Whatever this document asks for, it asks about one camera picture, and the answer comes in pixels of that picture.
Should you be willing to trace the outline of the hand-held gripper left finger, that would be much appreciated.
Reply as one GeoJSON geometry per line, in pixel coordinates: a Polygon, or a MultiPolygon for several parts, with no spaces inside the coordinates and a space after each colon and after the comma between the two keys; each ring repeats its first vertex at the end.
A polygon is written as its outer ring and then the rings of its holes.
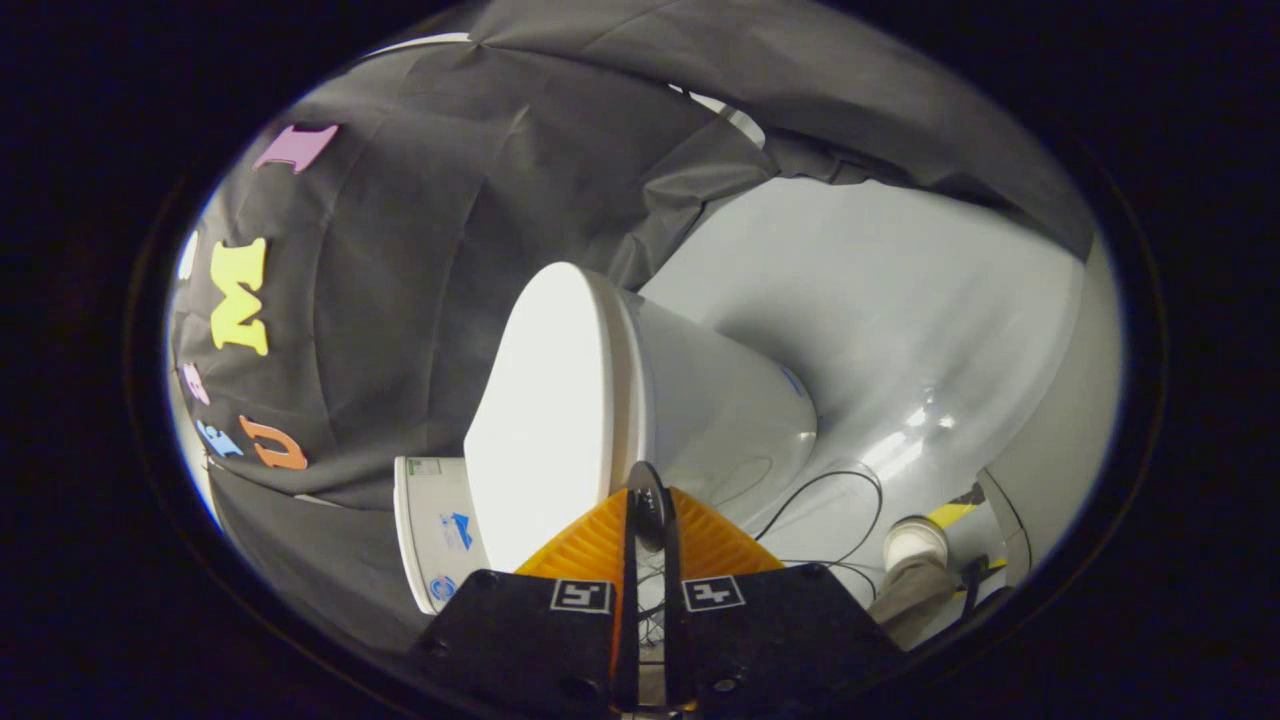
{"type": "Polygon", "coordinates": [[[637,696],[626,489],[513,571],[472,571],[413,647],[428,685],[477,716],[616,716],[637,696]]]}

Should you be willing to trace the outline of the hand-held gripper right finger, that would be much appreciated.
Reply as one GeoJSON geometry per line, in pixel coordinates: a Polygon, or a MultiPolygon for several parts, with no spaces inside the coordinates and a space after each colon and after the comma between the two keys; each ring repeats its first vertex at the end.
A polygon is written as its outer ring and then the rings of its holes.
{"type": "Polygon", "coordinates": [[[666,693],[691,714],[832,714],[905,653],[824,565],[787,566],[666,492],[666,693]]]}

